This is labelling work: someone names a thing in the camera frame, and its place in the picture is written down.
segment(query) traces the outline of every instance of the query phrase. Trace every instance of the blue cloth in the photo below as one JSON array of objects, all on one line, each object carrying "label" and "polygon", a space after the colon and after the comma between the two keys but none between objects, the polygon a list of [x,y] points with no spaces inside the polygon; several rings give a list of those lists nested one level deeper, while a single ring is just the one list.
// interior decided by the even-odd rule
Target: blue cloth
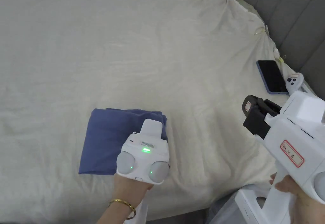
[{"label": "blue cloth", "polygon": [[130,134],[140,132],[147,118],[162,123],[162,139],[167,140],[167,118],[162,112],[111,108],[93,110],[83,144],[79,174],[114,175],[122,145]]}]

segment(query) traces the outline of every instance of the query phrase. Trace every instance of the device handle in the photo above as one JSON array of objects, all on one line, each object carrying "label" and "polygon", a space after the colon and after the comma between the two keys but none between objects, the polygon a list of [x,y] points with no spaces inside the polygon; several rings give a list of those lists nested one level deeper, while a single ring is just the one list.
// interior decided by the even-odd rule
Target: device handle
[{"label": "device handle", "polygon": [[280,192],[274,187],[288,175],[287,170],[278,161],[275,165],[277,174],[262,211],[269,224],[290,224],[289,209],[295,201],[295,196],[291,193]]}]

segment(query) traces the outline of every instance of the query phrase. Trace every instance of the upholstered headboard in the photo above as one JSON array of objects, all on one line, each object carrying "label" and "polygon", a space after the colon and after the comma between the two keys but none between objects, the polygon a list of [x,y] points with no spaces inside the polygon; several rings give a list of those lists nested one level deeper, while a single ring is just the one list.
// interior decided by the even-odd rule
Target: upholstered headboard
[{"label": "upholstered headboard", "polygon": [[325,99],[325,0],[245,1],[268,25],[285,62]]}]

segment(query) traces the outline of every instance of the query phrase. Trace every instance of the gold bracelet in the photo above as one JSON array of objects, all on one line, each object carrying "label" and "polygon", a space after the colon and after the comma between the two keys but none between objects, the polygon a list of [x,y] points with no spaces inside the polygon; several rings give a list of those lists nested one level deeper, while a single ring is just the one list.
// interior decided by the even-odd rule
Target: gold bracelet
[{"label": "gold bracelet", "polygon": [[109,203],[109,206],[111,205],[112,202],[123,203],[123,204],[127,205],[127,206],[128,206],[128,207],[133,211],[134,216],[132,216],[132,217],[127,217],[127,220],[131,220],[131,219],[133,219],[133,218],[135,217],[135,215],[136,215],[136,210],[135,210],[135,208],[134,208],[134,207],[133,207],[129,202],[124,201],[124,200],[121,200],[121,199],[112,199],[111,202]]}]

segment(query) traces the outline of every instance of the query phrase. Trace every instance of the black phone screen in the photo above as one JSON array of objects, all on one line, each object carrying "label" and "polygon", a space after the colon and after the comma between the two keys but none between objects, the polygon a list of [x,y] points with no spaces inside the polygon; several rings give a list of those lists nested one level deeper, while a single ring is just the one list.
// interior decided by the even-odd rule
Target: black phone screen
[{"label": "black phone screen", "polygon": [[275,61],[257,61],[265,86],[272,93],[287,93],[285,81]]}]

